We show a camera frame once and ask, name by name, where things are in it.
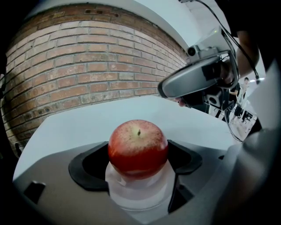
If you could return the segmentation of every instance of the brick wall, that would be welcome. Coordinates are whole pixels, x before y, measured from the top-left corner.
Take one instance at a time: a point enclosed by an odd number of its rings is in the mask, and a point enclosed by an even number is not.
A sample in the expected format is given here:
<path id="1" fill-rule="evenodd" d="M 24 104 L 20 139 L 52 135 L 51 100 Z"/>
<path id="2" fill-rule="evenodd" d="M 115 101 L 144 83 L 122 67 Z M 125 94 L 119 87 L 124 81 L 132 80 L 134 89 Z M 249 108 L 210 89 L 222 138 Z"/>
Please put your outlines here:
<path id="1" fill-rule="evenodd" d="M 11 146 L 24 147 L 53 113 L 157 94 L 186 60 L 156 25 L 118 8 L 69 5 L 36 15 L 7 51 L 1 112 Z"/>

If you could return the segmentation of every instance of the black holder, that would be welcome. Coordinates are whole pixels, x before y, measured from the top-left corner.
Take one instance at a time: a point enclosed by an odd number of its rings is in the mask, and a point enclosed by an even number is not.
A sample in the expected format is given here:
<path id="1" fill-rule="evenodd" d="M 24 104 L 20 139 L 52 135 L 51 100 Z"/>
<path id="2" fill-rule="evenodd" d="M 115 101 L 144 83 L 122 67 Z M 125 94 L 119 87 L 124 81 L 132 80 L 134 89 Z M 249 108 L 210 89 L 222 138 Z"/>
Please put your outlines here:
<path id="1" fill-rule="evenodd" d="M 173 195 L 168 212 L 171 213 L 189 201 L 193 195 L 182 185 L 179 175 L 193 173 L 202 165 L 202 157 L 171 140 L 168 140 L 168 160 L 176 174 Z M 77 155 L 69 164 L 71 178 L 87 191 L 106 191 L 109 194 L 108 183 L 105 181 L 105 170 L 109 163 L 108 142 Z"/>

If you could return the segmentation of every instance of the white table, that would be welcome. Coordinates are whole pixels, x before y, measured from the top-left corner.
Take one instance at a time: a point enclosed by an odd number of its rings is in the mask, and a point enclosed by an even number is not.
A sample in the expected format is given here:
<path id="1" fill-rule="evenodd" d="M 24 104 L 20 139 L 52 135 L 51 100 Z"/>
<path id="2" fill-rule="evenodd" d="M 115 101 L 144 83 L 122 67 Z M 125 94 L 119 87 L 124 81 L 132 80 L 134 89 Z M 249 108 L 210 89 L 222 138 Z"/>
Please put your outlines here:
<path id="1" fill-rule="evenodd" d="M 27 143 L 14 180 L 41 158 L 91 143 L 108 141 L 120 124 L 133 120 L 156 124 L 167 139 L 227 150 L 235 144 L 227 124 L 196 109 L 156 96 L 105 102 L 52 115 Z"/>

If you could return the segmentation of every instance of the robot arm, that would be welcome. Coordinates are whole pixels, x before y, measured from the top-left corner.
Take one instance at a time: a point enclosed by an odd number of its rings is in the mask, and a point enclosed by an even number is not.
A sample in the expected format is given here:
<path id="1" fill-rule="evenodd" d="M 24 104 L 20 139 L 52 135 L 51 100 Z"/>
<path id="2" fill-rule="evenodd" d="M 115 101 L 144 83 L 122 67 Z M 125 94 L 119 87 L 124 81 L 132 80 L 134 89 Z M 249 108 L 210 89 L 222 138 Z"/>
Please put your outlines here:
<path id="1" fill-rule="evenodd" d="M 164 98 L 181 97 L 187 105 L 213 105 L 220 110 L 229 107 L 229 89 L 239 80 L 235 50 L 220 28 L 199 40 L 187 50 L 190 63 L 165 78 L 158 86 Z M 222 56 L 228 55 L 233 68 L 234 80 L 225 84 L 220 78 Z"/>

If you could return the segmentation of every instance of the apple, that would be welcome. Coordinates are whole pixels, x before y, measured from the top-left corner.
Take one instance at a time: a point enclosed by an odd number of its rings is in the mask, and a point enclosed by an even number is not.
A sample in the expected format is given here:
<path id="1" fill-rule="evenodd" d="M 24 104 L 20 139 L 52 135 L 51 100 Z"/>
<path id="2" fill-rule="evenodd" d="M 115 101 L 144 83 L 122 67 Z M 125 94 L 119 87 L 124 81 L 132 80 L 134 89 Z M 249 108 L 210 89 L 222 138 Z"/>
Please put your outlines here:
<path id="1" fill-rule="evenodd" d="M 168 141 L 158 126 L 130 120 L 118 126 L 108 143 L 113 167 L 129 179 L 146 179 L 158 173 L 168 158 Z"/>

